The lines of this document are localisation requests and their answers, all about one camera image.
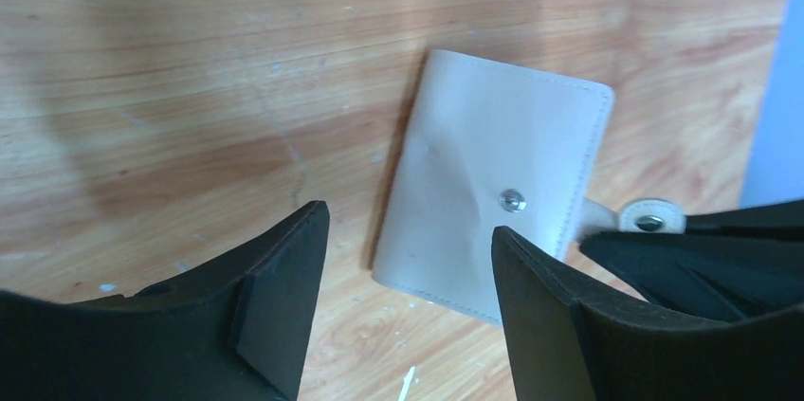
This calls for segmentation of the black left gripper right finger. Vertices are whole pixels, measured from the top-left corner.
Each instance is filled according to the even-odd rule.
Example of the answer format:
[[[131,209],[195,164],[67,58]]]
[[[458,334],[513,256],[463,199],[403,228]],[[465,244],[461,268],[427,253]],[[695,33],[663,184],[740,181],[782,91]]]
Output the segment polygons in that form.
[[[690,316],[624,294],[494,230],[493,274],[520,400],[799,400],[803,308]]]

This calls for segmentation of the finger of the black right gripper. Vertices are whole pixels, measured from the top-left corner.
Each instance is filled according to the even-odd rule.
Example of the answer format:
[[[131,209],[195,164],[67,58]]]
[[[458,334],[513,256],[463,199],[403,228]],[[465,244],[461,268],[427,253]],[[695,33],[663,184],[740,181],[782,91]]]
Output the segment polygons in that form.
[[[803,302],[800,200],[688,215],[667,200],[587,200],[579,250],[646,301],[726,322]]]

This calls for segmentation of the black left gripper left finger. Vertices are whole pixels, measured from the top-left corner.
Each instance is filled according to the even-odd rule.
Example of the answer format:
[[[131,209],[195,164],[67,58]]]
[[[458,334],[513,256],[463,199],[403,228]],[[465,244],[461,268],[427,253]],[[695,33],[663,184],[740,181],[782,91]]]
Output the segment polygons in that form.
[[[1,294],[5,400],[294,400],[330,213],[265,233],[135,295],[55,303]]]

